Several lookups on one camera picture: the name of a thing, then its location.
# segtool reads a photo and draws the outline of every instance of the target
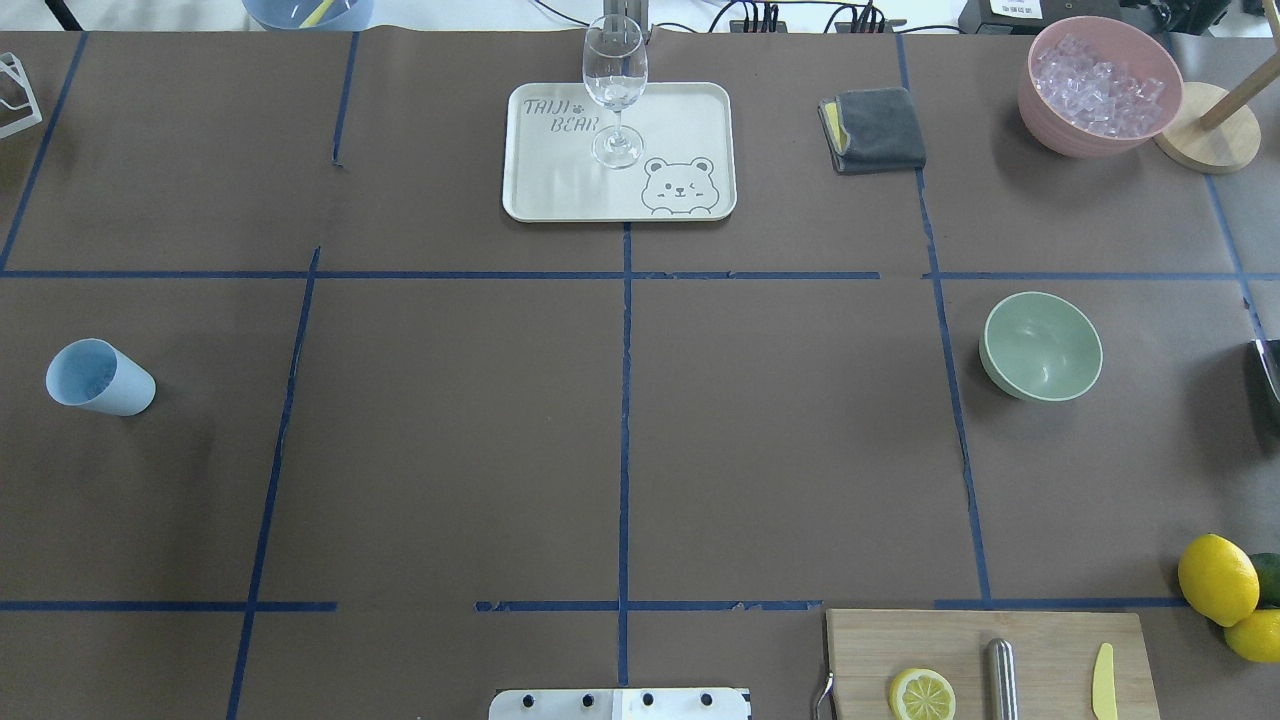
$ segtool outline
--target wine glass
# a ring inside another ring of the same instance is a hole
[[[634,19],[612,14],[588,26],[582,83],[591,99],[614,115],[613,127],[602,129],[591,141],[591,155],[605,168],[630,168],[644,155],[644,138],[622,124],[622,110],[640,99],[648,79],[644,33]]]

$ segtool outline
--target lime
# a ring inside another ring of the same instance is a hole
[[[897,720],[951,720],[956,714],[956,693],[936,671],[911,667],[893,678],[888,705]]]
[[[1258,602],[1280,606],[1280,553],[1258,552],[1249,560],[1258,571]]]
[[[1258,573],[1243,550],[1212,533],[1192,541],[1178,561],[1178,584],[1187,602],[1230,628],[1258,606]]]
[[[1280,610],[1258,610],[1222,630],[1226,644],[1253,662],[1280,662]]]

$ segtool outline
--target light blue plastic cup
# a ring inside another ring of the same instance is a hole
[[[68,407],[124,416],[151,405],[156,382],[111,343],[87,338],[54,356],[45,373],[45,389]]]
[[[257,24],[266,29],[337,29],[356,32],[369,28],[369,18],[374,14],[374,0],[334,0],[325,20],[314,27],[302,28],[302,20],[307,19],[320,0],[243,0],[244,10]]]
[[[991,379],[1019,400],[1073,400],[1102,374],[1102,340],[1093,323],[1047,292],[1001,300],[987,315],[978,350]]]

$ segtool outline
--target bear face illustration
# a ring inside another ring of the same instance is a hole
[[[650,158],[644,163],[649,183],[641,200],[654,215],[710,215],[719,202],[719,191],[712,182],[712,161],[694,158],[689,163],[667,163]]]

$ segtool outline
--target cloth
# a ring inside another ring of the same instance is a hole
[[[906,88],[841,92],[818,104],[818,117],[840,174],[924,167],[924,136]]]

